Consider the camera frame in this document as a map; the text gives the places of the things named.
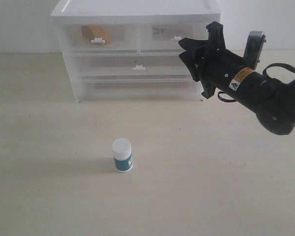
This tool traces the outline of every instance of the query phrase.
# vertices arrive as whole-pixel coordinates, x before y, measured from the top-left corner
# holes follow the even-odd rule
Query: translucent drawer
[[[137,53],[136,25],[63,26],[68,49],[78,53]]]
[[[79,86],[79,100],[92,98],[118,97],[177,97],[183,99],[201,99],[201,84],[188,82],[142,82],[142,83],[73,83]]]
[[[178,42],[185,38],[207,39],[206,23],[139,26],[139,49],[142,54],[182,52]]]
[[[190,75],[178,56],[76,57],[80,76]]]

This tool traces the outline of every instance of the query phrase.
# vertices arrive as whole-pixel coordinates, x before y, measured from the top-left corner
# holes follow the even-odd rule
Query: white wall
[[[244,48],[249,31],[264,30],[265,49],[295,49],[295,0],[217,0],[227,47]],[[50,13],[58,0],[0,0],[0,53],[59,52]]]

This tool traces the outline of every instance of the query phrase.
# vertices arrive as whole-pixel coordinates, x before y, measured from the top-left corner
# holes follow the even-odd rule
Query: yellow warning sticker
[[[246,77],[248,75],[250,75],[251,73],[255,72],[253,69],[249,68],[249,67],[245,67],[243,69],[241,69],[233,78],[233,80],[236,80],[237,82],[242,82],[244,79],[246,79]]]

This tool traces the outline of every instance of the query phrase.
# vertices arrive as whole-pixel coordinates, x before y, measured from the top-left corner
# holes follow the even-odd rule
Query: drawer handle
[[[182,38],[181,38],[181,36],[174,36],[173,38],[172,38],[172,41],[175,41],[175,42],[177,42],[177,41],[180,41],[180,40],[182,40]]]
[[[146,70],[146,68],[143,65],[136,65],[136,67],[133,67],[133,70]]]
[[[95,38],[90,41],[91,43],[105,43],[105,40],[103,38]]]

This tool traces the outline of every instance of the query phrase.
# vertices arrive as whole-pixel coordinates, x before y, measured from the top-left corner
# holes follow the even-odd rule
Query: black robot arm
[[[208,40],[184,38],[179,42],[185,50],[179,57],[193,80],[202,83],[202,95],[209,99],[218,88],[220,100],[241,103],[256,113],[259,122],[270,132],[290,134],[295,127],[295,80],[285,84],[269,77],[266,69],[280,66],[295,73],[295,68],[275,63],[261,75],[255,68],[266,41],[263,32],[250,32],[244,57],[240,57],[226,49],[223,25],[213,22],[206,28]],[[233,100],[222,98],[223,93]]]

